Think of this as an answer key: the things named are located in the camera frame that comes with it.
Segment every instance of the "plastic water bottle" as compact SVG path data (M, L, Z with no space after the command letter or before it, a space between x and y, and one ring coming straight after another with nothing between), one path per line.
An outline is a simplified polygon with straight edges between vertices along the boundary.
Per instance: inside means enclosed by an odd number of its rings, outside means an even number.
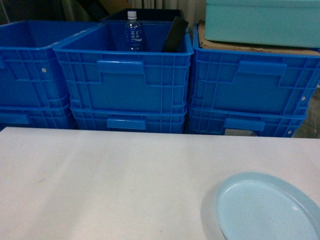
M137 12L128 11L128 21L125 24L125 43L127 51L141 52L142 47L142 30L137 21Z

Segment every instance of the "floor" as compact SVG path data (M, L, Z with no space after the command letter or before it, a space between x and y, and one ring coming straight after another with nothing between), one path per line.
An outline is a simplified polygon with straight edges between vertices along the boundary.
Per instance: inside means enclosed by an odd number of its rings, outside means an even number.
M315 90L309 102L307 118L293 137L320 139L320 88Z

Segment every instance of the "cardboard box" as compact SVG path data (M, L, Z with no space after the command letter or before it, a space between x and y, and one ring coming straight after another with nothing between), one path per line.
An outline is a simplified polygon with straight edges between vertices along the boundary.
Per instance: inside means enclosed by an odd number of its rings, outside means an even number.
M203 48L203 49L231 50L231 51L270 53L270 54L293 54L293 55L320 56L319 52L314 51L309 48L209 41L209 40L205 39L205 34L206 34L205 27L206 27L205 21L200 20L199 27L198 27L199 47Z

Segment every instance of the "bottle label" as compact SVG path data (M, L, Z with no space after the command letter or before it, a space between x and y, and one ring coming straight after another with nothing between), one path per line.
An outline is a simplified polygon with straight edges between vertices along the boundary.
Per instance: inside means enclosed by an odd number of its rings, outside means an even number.
M140 47L142 45L141 27L126 29L126 44L128 47Z

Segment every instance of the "light teal box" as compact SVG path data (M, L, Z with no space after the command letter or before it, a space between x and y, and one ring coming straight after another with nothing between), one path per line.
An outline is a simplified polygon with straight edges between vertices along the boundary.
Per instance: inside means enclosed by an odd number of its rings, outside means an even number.
M320 0L206 0L205 38L320 48Z

